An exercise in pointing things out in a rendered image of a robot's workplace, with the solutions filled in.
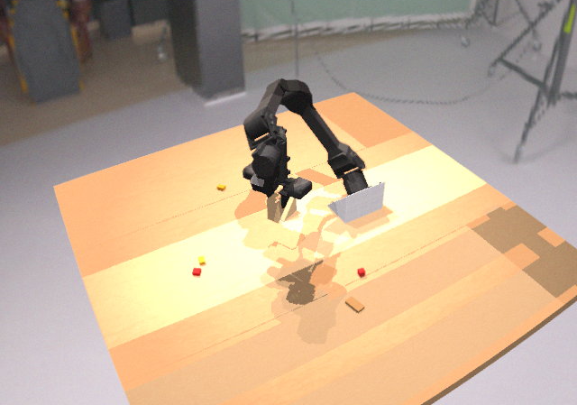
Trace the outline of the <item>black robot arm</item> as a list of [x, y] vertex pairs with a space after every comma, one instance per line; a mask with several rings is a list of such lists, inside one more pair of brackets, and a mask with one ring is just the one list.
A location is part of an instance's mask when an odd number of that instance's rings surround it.
[[[364, 161], [349, 144], [339, 141], [317, 112], [307, 84], [299, 80], [281, 78], [266, 87], [257, 109], [243, 120], [243, 130], [249, 148], [251, 151], [255, 149], [251, 154], [254, 174], [250, 179], [254, 191], [268, 194], [272, 190], [276, 191], [280, 184], [279, 170], [276, 168], [279, 162], [287, 157], [287, 129], [277, 125], [278, 118], [275, 114], [279, 105], [285, 106], [289, 112], [303, 118], [325, 147], [328, 155], [327, 163], [335, 176], [343, 179], [347, 195], [369, 188], [362, 172], [362, 169], [366, 168]], [[355, 168], [358, 169], [353, 170]], [[352, 171], [347, 172], [349, 170]]]

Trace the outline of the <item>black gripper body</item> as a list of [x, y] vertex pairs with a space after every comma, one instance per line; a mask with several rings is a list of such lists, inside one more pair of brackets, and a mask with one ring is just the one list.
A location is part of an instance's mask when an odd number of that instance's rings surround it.
[[[280, 175], [280, 185], [283, 186], [283, 190], [287, 191], [290, 197], [296, 199], [302, 199], [308, 192], [312, 190], [312, 181], [304, 179], [301, 177], [288, 178], [290, 170], [288, 170], [288, 161], [290, 157], [287, 157], [279, 162], [276, 170], [279, 170]], [[250, 180], [254, 171], [252, 170], [252, 163], [243, 168], [243, 178]]]

